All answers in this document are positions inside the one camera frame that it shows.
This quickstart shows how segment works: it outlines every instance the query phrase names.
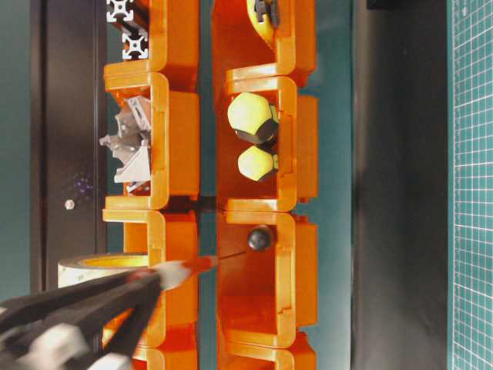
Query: black cap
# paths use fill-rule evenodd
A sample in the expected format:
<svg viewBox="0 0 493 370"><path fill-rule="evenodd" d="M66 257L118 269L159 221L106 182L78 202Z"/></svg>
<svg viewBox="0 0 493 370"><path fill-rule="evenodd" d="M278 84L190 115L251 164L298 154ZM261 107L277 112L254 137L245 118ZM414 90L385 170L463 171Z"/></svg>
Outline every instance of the black cap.
<svg viewBox="0 0 493 370"><path fill-rule="evenodd" d="M272 241L272 231L266 225L256 226L248 234L248 245L254 251L265 251Z"/></svg>

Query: orange plastic bin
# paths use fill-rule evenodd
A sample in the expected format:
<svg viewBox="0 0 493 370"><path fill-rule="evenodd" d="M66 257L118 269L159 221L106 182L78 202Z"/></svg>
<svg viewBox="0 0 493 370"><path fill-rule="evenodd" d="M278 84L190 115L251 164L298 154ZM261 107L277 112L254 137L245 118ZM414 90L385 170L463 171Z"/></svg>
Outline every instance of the orange plastic bin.
<svg viewBox="0 0 493 370"><path fill-rule="evenodd" d="M105 77L161 72L171 89L195 91L199 65L199 0L136 0L149 12L149 58L108 64Z"/></svg>
<svg viewBox="0 0 493 370"><path fill-rule="evenodd" d="M106 78L106 91L121 106L125 98L142 95L151 100L151 180L149 190L135 196L106 197L107 209L166 207L170 197L196 199L200 192L200 105L191 92L169 90L160 73Z"/></svg>
<svg viewBox="0 0 493 370"><path fill-rule="evenodd" d="M197 370L195 329L170 331L159 348L137 348L133 370Z"/></svg>
<svg viewBox="0 0 493 370"><path fill-rule="evenodd" d="M266 251L248 246L256 225L276 236ZM218 319L227 341L289 348L299 327L317 322L317 227L305 217L218 213L217 243Z"/></svg>
<svg viewBox="0 0 493 370"><path fill-rule="evenodd" d="M215 0L212 37L216 100L225 80L290 76L304 86L315 70L315 1L277 3L280 25L271 48L252 26L247 0Z"/></svg>
<svg viewBox="0 0 493 370"><path fill-rule="evenodd" d="M297 333L288 349L226 342L218 339L219 370L315 370L317 354L310 347L307 335Z"/></svg>
<svg viewBox="0 0 493 370"><path fill-rule="evenodd" d="M147 252L149 266L164 261L188 261L198 252L197 224L194 213L161 213L156 210L103 210L106 222L123 222L124 248L128 253ZM197 276L176 289L162 294L146 333L139 345L156 348L171 329L194 327L198 315ZM107 341L121 324L118 317L106 326Z"/></svg>
<svg viewBox="0 0 493 370"><path fill-rule="evenodd" d="M255 182L238 170L238 156L251 146L230 127L227 109L240 93L256 93L275 103L280 113L274 151L279 170L266 181ZM217 204L231 211L292 210L298 201L318 195L318 105L312 96L299 96L288 77L230 81L216 110Z"/></svg>

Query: screw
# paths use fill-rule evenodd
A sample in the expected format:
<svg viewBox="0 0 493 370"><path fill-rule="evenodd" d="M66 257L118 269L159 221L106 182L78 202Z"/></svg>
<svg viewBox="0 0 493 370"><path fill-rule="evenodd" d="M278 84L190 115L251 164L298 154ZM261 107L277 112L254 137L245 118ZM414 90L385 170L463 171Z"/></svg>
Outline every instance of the screw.
<svg viewBox="0 0 493 370"><path fill-rule="evenodd" d="M65 209L73 210L75 208L75 202L72 199L68 199L65 201Z"/></svg>

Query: masking tape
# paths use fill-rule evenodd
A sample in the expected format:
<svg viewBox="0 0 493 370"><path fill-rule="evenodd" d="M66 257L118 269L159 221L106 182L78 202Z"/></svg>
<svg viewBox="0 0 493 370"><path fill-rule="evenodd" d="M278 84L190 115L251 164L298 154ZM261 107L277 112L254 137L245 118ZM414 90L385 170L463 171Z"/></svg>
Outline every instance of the masking tape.
<svg viewBox="0 0 493 370"><path fill-rule="evenodd" d="M147 254L95 254L59 262L59 288L147 267Z"/></svg>

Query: cutting mat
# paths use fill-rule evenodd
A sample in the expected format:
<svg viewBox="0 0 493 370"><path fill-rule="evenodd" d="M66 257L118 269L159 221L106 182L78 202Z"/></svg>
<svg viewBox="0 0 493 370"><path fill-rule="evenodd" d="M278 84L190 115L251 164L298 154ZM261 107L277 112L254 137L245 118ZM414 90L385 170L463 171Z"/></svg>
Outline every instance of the cutting mat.
<svg viewBox="0 0 493 370"><path fill-rule="evenodd" d="M451 0L452 369L493 369L493 0Z"/></svg>

